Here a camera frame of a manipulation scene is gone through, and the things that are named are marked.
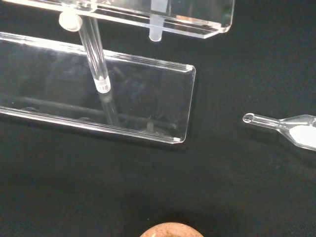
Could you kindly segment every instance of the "clear plastic rod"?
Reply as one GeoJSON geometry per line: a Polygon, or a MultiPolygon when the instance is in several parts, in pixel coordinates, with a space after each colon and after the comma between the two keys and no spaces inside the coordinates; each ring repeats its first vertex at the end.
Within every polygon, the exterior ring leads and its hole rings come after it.
{"type": "Polygon", "coordinates": [[[268,118],[261,115],[246,114],[243,119],[245,123],[266,127],[270,129],[278,129],[280,121],[274,118],[268,118]]]}
{"type": "Polygon", "coordinates": [[[107,93],[111,89],[109,74],[105,64],[98,22],[93,17],[81,16],[79,30],[84,50],[87,53],[90,70],[98,92],[107,93]]]}

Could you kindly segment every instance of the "clear acrylic tray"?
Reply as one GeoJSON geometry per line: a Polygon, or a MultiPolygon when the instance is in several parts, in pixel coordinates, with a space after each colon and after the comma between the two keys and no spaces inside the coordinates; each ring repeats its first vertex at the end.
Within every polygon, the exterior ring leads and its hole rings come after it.
{"type": "Polygon", "coordinates": [[[235,0],[5,0],[198,38],[227,32],[235,0]]]}
{"type": "Polygon", "coordinates": [[[195,68],[104,50],[96,90],[82,46],[0,33],[0,114],[170,144],[186,138],[195,68]]]}

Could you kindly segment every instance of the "round wooden piece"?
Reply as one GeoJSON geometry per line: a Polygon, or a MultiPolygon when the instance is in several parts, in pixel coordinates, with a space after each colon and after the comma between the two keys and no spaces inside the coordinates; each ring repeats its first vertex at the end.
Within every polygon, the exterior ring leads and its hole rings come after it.
{"type": "Polygon", "coordinates": [[[190,226],[180,223],[163,223],[154,226],[140,237],[203,237],[190,226]]]}

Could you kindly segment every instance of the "black fabric surface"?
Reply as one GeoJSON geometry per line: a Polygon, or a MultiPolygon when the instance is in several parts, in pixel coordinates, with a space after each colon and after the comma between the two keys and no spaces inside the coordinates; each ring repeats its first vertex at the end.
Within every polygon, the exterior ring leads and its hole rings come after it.
{"type": "MultiPolygon", "coordinates": [[[[316,115],[316,1],[237,0],[227,34],[194,39],[103,22],[105,49],[192,64],[187,140],[164,146],[2,118],[0,237],[316,236],[316,153],[242,122],[316,115]]],[[[0,31],[80,43],[57,12],[0,5],[0,31]]]]}

